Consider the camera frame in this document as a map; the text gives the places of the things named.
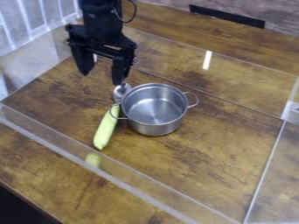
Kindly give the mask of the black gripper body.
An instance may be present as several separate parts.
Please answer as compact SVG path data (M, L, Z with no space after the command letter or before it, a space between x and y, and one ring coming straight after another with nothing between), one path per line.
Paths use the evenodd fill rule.
M129 19L122 18L121 3L78 3L82 14L82 24L67 24L65 31L69 33L67 44L81 46L86 50L91 43L99 46L118 47L121 50L134 50L136 43L122 33L122 23Z

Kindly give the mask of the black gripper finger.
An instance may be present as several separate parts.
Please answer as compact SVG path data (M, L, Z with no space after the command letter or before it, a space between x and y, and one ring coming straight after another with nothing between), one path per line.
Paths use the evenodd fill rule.
M70 53L79 73L86 76L94 66L93 53L81 46L70 46Z
M111 59L111 83L118 86L126 78L133 65L134 57L132 55L114 56Z

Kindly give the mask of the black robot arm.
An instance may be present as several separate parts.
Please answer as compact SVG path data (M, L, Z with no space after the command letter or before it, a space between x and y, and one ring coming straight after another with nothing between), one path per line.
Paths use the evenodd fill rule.
M134 63L136 42L122 33L121 0L78 0L83 24L66 24L66 39L75 66L82 75L93 69L93 55L111 60L111 83L120 85Z

